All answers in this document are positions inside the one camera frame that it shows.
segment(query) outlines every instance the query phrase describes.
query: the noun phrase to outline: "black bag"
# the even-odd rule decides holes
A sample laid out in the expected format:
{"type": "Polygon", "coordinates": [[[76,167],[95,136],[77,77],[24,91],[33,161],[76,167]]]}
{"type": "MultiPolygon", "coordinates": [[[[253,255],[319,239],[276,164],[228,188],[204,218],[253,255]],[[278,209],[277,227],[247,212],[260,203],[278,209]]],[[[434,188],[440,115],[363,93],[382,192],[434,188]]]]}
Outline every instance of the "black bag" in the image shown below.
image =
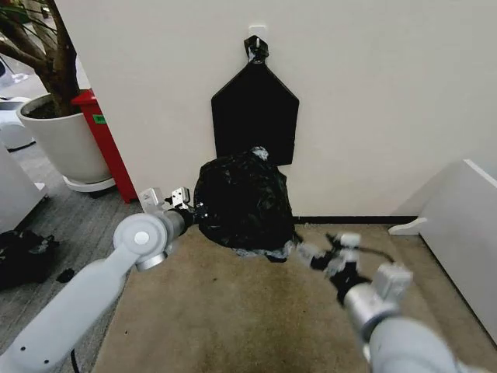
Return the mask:
{"type": "Polygon", "coordinates": [[[52,235],[44,238],[31,231],[8,231],[0,235],[0,290],[50,276],[59,243],[52,235]]]}
{"type": "Polygon", "coordinates": [[[274,165],[294,157],[298,98],[266,66],[268,46],[245,40],[248,64],[212,98],[217,157],[263,146],[274,165]]]}
{"type": "Polygon", "coordinates": [[[265,159],[266,150],[254,148],[205,164],[195,187],[197,222],[222,246],[284,259],[284,246],[296,240],[287,178],[265,159]]]}

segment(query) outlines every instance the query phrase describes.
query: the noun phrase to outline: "white cabinet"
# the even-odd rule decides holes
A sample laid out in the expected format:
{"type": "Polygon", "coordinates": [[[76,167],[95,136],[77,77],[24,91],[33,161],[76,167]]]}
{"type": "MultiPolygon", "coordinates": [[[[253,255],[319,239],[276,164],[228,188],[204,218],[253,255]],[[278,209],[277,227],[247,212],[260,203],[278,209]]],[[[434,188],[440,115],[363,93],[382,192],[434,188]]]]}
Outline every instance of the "white cabinet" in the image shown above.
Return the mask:
{"type": "Polygon", "coordinates": [[[0,145],[0,233],[14,229],[46,194],[0,145]]]}

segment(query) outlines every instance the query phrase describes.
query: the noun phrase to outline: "baseboard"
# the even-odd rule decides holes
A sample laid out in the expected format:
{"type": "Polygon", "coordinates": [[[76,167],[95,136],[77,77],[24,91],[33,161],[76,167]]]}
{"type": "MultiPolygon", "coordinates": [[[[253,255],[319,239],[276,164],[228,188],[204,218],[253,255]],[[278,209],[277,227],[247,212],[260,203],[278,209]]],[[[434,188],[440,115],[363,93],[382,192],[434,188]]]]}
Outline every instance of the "baseboard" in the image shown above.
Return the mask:
{"type": "Polygon", "coordinates": [[[417,216],[294,216],[295,224],[407,224],[417,216]]]}

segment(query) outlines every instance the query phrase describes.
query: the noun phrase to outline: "plant pot base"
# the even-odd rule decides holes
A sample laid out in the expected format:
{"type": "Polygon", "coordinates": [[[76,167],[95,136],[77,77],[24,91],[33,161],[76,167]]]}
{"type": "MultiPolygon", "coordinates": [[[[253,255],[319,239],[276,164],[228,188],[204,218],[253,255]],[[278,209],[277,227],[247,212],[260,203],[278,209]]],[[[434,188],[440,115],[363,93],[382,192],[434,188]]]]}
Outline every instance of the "plant pot base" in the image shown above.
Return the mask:
{"type": "Polygon", "coordinates": [[[75,190],[77,192],[82,192],[82,193],[98,192],[100,190],[109,189],[114,185],[116,185],[116,182],[112,177],[110,179],[103,180],[99,183],[91,183],[91,184],[78,183],[73,180],[69,180],[65,176],[62,176],[62,179],[64,179],[65,185],[67,185],[70,190],[75,190]]]}

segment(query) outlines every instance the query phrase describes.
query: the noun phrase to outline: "white wall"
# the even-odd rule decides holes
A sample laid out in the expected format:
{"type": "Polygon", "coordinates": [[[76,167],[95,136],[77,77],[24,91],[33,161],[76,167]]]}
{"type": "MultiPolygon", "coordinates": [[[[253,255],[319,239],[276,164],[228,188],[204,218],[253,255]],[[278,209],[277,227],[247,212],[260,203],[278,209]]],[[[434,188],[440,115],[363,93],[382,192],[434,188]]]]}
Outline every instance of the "white wall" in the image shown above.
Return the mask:
{"type": "Polygon", "coordinates": [[[417,214],[417,193],[497,135],[495,0],[57,0],[138,190],[194,187],[210,98],[251,24],[301,100],[297,215],[417,214]]]}

